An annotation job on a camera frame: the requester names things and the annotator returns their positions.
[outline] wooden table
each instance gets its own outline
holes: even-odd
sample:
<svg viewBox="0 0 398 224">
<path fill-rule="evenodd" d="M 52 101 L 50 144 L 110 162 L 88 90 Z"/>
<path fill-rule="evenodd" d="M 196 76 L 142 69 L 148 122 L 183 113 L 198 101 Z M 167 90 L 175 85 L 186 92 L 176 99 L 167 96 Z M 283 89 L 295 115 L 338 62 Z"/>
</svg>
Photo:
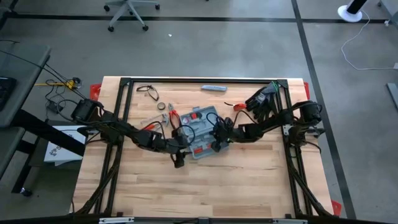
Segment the wooden table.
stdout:
<svg viewBox="0 0 398 224">
<path fill-rule="evenodd" d="M 104 77 L 99 101 L 106 110 L 114 109 L 119 80 L 120 77 Z M 288 79 L 288 82 L 292 104 L 307 100 L 302 79 Z M 147 93 L 136 92 L 136 88 L 144 84 L 148 83 L 134 84 L 128 116 L 128 122 L 137 128 L 141 127 L 140 121 L 144 118 L 159 114 L 157 102 Z M 213 105 L 223 118 L 235 116 L 232 107 L 224 101 L 240 103 L 262 87 L 258 84 L 225 84 L 223 86 L 227 86 L 228 91 L 220 93 L 201 91 L 200 83 L 152 84 L 159 92 L 159 102 L 172 103 L 179 114 L 191 112 L 194 106 Z M 126 93 L 119 117 L 123 115 L 125 99 Z M 250 123 L 250 120 L 242 114 L 238 123 Z M 170 125 L 165 128 L 167 137 L 171 130 Z M 307 140 L 317 143 L 314 138 Z M 76 210 L 99 184 L 105 149 L 106 144 L 102 142 L 93 142 L 86 147 L 73 196 Z M 308 186 L 324 208 L 332 213 L 318 149 L 306 145 L 302 147 L 302 157 Z M 301 190 L 298 195 L 305 211 Z M 102 209 L 107 198 L 105 190 Z M 113 205 L 113 213 L 116 212 L 134 217 L 270 218 L 294 214 L 280 128 L 255 143 L 230 144 L 228 151 L 211 157 L 194 160 L 188 156 L 185 166 L 179 169 L 174 168 L 169 155 L 139 149 L 126 138 Z"/>
</svg>

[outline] red-handled pliers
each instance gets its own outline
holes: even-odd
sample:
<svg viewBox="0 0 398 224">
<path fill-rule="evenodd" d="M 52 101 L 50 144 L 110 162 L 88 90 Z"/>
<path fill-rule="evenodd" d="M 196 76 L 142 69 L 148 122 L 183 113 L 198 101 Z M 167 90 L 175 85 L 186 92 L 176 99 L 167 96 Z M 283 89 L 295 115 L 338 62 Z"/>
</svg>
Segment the red-handled pliers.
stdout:
<svg viewBox="0 0 398 224">
<path fill-rule="evenodd" d="M 173 117 L 177 118 L 178 121 L 178 127 L 181 127 L 181 120 L 180 120 L 180 115 L 176 112 L 174 109 L 173 104 L 169 103 L 169 116 L 170 116 L 170 124 L 172 125 L 173 129 L 177 129 L 177 127 L 173 123 Z"/>
</svg>

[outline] gray floor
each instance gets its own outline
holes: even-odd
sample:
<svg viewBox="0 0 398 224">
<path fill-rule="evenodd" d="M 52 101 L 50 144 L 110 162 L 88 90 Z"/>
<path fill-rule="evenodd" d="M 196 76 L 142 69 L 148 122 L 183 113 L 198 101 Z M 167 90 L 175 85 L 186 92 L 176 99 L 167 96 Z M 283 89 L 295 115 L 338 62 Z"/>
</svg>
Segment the gray floor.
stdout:
<svg viewBox="0 0 398 224">
<path fill-rule="evenodd" d="M 304 19 L 337 19 L 345 0 L 298 0 Z M 290 0 L 161 0 L 162 9 L 140 7 L 142 16 L 276 17 L 294 18 Z M 370 1 L 364 8 L 371 19 L 387 15 Z M 19 0 L 20 14 L 103 16 L 95 0 Z M 295 22 L 149 21 L 148 32 L 137 21 L 121 21 L 115 32 L 108 21 L 8 19 L 0 39 L 53 48 L 49 64 L 67 77 L 83 80 L 81 91 L 106 75 L 191 77 L 291 77 L 312 85 Z M 385 84 L 398 82 L 393 70 L 357 71 L 340 52 L 362 24 L 304 24 L 310 52 L 341 157 L 358 219 L 397 223 L 398 174 L 396 151 L 398 112 Z M 346 47 L 357 67 L 391 67 L 398 62 L 398 30 L 370 24 Z M 43 73 L 38 82 L 51 78 Z M 36 87 L 24 108 L 45 118 L 48 88 Z M 311 98 L 315 93 L 310 89 Z M 77 99 L 71 93 L 67 98 Z M 322 159 L 333 200 L 342 202 L 326 138 L 320 138 Z M 76 172 L 39 170 L 32 183 L 35 195 L 21 198 L 8 189 L 23 155 L 16 154 L 0 191 L 0 217 L 59 215 L 69 209 Z"/>
</svg>

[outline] toolbox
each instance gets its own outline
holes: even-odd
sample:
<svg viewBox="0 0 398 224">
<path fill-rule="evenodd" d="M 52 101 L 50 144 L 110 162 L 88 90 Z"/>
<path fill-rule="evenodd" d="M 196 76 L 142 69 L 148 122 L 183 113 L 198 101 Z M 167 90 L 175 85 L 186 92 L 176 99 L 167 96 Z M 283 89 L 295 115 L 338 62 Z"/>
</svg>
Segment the toolbox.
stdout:
<svg viewBox="0 0 398 224">
<path fill-rule="evenodd" d="M 209 132 L 213 130 L 213 124 L 216 123 L 217 117 L 214 114 L 209 114 L 208 118 L 212 122 L 211 124 L 206 118 L 208 113 L 217 114 L 216 108 L 214 106 L 208 106 L 203 109 L 195 107 L 191 113 L 180 116 L 182 124 L 188 125 L 195 130 L 195 140 L 188 147 L 194 159 L 221 153 L 228 149 L 228 143 L 224 142 L 221 143 L 220 152 L 212 150 L 211 144 L 216 139 Z M 183 126 L 182 132 L 188 137 L 188 142 L 191 142 L 193 137 L 192 130 L 189 127 Z"/>
</svg>

